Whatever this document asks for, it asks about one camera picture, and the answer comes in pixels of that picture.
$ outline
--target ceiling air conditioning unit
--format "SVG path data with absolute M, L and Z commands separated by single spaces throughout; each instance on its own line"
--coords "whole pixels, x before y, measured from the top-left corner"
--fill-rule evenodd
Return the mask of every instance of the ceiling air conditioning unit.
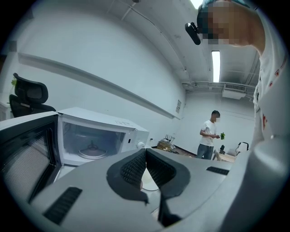
M 240 100 L 245 95 L 246 95 L 245 86 L 225 83 L 223 87 L 223 91 L 222 91 L 223 97 Z

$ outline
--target white ceiling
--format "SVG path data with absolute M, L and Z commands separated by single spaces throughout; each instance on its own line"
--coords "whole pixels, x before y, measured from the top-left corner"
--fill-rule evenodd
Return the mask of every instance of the white ceiling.
M 120 20 L 134 3 L 133 0 L 86 1 Z M 260 69 L 257 52 L 252 47 L 210 45 L 205 40 L 195 45 L 184 29 L 186 23 L 196 23 L 197 10 L 190 0 L 141 0 L 133 7 L 151 22 L 133 10 L 123 20 L 140 31 L 163 54 L 188 92 L 220 92 L 222 82 L 233 82 L 247 85 L 247 92 L 252 95 Z M 221 52 L 221 83 L 218 84 L 212 83 L 212 50 Z

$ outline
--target microwave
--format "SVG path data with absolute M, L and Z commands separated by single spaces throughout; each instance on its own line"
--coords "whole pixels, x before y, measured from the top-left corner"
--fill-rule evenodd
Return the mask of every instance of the microwave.
M 1 121 L 1 174 L 29 202 L 79 165 L 144 148 L 148 136 L 134 122 L 78 107 Z

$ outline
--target blue jeans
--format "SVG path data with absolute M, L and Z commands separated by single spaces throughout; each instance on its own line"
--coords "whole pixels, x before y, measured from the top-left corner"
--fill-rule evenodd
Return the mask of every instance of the blue jeans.
M 211 160 L 212 159 L 212 155 L 213 155 L 213 147 L 210 147 L 210 146 L 206 146 L 206 145 L 203 145 L 203 144 L 200 144 L 198 146 L 198 154 L 196 156 L 196 158 L 200 158 L 202 156 L 204 156 L 204 158 L 206 160 Z

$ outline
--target office chair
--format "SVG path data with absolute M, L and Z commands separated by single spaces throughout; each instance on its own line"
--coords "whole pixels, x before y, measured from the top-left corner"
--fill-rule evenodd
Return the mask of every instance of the office chair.
M 43 105 L 48 99 L 48 90 L 44 84 L 26 80 L 17 73 L 14 73 L 13 76 L 17 80 L 16 96 L 11 94 L 9 102 L 14 117 L 56 111 L 51 106 Z

